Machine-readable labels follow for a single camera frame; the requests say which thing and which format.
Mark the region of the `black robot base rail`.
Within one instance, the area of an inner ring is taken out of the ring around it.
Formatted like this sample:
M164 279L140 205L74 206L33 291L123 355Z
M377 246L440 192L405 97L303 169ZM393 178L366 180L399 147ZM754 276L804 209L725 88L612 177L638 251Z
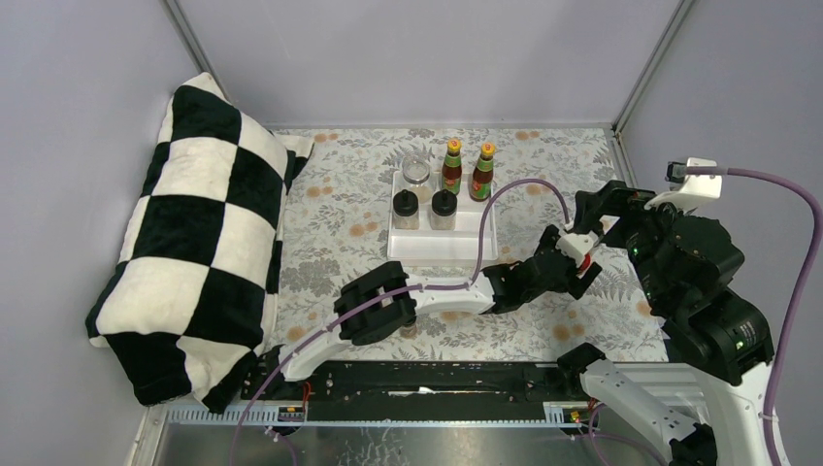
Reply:
M247 374L244 400L294 401L310 421L543 421L547 404L576 421L590 404L554 364L532 362L328 361L287 382L261 362Z

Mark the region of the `black cap white bean jar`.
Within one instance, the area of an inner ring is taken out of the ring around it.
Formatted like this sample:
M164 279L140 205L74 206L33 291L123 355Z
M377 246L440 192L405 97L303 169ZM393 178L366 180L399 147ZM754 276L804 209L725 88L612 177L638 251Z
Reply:
M397 229L419 228L419 202L414 192L403 189L393 196L392 218L393 226Z

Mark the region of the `clear glass jar metal rim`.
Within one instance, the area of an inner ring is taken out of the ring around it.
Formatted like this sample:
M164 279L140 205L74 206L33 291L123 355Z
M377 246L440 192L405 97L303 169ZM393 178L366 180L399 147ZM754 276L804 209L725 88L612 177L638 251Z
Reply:
M422 155L407 155L401 163L402 187L415 193L431 192L431 166Z

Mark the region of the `red label sauce bottle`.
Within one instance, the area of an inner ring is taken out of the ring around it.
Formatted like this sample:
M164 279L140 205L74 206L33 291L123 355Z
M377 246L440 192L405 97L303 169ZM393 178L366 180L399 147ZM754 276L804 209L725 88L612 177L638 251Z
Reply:
M483 143L480 147L480 153L470 185L470 197L476 202L487 200L491 194L491 184L494 176L494 155L496 150L496 146L490 142Z

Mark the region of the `red lid sauce jar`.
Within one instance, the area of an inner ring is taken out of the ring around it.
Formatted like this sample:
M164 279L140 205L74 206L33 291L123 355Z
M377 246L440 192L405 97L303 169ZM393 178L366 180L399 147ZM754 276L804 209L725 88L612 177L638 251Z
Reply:
M579 266L579 268L578 268L578 271L577 271L577 274L576 274L576 275L577 275L579 278L584 277L584 276L585 276L585 274L587 273L587 271L588 271L588 270L590 269L590 267L592 266L592 263L593 263L593 259L592 259L591 254L590 254L590 253L587 253L586 255L584 255L584 257L583 257L583 259L582 259L582 262L581 262L581 264L580 264L580 266Z

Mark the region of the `large black lid jar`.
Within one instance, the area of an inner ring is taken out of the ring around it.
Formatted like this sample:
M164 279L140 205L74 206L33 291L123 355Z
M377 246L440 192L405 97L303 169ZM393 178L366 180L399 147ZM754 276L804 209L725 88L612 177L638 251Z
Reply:
M448 189L436 192L431 198L429 223L433 230L453 230L456 224L457 196Z

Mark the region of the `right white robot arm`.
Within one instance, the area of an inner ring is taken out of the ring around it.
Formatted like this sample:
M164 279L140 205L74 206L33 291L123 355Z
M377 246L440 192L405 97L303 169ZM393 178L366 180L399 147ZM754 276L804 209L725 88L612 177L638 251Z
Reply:
M765 316L731 290L744 262L730 234L695 210L719 198L717 176L689 176L655 193L609 181L576 194L576 216L560 239L574 258L584 243L627 252L645 300L703 393L708 422L671 410L589 344L560 357L558 390L612 409L671 465L783 465L766 405L776 359Z

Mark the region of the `green label sauce bottle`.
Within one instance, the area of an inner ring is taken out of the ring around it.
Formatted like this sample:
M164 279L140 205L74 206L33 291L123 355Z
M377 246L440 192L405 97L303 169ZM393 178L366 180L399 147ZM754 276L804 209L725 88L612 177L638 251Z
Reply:
M462 143L458 139L450 139L446 143L446 152L441 171L441 186L454 195L458 195L462 182Z

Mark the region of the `white plastic organizer tray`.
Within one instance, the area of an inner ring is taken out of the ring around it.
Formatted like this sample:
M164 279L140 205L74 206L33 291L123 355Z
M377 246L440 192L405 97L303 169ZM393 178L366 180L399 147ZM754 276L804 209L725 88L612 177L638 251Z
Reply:
M392 200L389 202L386 257L407 266L469 266L482 252L482 262L489 264L499 256L495 212L486 211L484 202L469 194L469 174L462 177L457 195L456 224L453 230L433 230L429 223L431 198L440 188L440 173L431 173L431 192L415 193L419 202L419 228L402 230L393 226ZM402 187L401 171L393 174L390 197Z

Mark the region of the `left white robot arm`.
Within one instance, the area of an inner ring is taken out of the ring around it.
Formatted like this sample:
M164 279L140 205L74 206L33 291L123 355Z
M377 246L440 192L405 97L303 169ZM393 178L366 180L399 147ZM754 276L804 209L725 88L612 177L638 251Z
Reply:
M301 381L336 354L378 343L418 316L506 314L546 292L579 298L601 271L591 258L595 246L590 234L550 225L531 257L484 267L473 278L420 277L408 274L398 261L386 262L342 288L328 322L277 349L278 363L267 369L264 386L279 399L290 398Z

